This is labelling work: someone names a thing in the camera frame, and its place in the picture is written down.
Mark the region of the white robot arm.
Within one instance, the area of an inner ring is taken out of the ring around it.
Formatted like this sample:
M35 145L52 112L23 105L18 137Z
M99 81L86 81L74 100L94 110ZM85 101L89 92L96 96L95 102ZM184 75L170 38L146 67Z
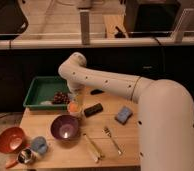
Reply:
M138 105L141 171L194 171L194 101L180 83L88 69L75 52L58 69L72 93L98 88Z

